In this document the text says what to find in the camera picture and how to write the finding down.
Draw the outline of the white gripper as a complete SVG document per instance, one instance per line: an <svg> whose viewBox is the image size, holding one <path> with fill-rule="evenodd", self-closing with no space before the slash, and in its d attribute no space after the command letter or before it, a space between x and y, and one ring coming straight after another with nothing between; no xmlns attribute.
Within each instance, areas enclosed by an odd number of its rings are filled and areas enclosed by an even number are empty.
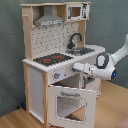
<svg viewBox="0 0 128 128"><path fill-rule="evenodd" d="M85 63L85 64L82 64L82 63L75 63L73 65L73 68L75 70L78 70L78 71L81 71L81 72L84 72L86 74L89 74L91 75L92 74L92 68L93 66L88 64L88 63Z"/></svg>

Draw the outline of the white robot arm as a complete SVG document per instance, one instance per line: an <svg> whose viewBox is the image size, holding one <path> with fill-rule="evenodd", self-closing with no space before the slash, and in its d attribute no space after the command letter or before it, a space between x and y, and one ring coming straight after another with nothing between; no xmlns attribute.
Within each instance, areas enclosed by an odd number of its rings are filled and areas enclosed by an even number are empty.
<svg viewBox="0 0 128 128"><path fill-rule="evenodd" d="M100 53L96 58L96 64L75 63L73 68L82 71L94 78L111 80L116 76L116 65L125 56L128 55L128 34L126 35L125 44L114 54Z"/></svg>

